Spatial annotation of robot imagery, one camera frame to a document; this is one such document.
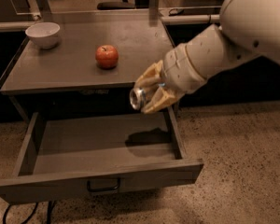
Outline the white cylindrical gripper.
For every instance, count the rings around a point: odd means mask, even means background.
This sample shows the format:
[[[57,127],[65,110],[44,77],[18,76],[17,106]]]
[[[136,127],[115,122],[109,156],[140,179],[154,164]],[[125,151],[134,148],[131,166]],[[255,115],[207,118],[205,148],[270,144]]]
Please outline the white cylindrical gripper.
[[[185,93],[194,93],[206,83],[190,61],[186,44],[166,53],[163,60],[153,63],[134,83],[144,91],[154,91],[141,112],[151,114],[177,103]],[[167,88],[159,87],[164,83]]]

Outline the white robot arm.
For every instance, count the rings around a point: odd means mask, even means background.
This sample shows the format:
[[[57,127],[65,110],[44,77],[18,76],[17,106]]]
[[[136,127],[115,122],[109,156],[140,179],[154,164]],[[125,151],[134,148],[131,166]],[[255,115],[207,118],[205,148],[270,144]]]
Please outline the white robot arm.
[[[158,112],[259,56],[280,65],[280,0],[224,0],[219,24],[153,63],[135,81],[130,104],[144,114]]]

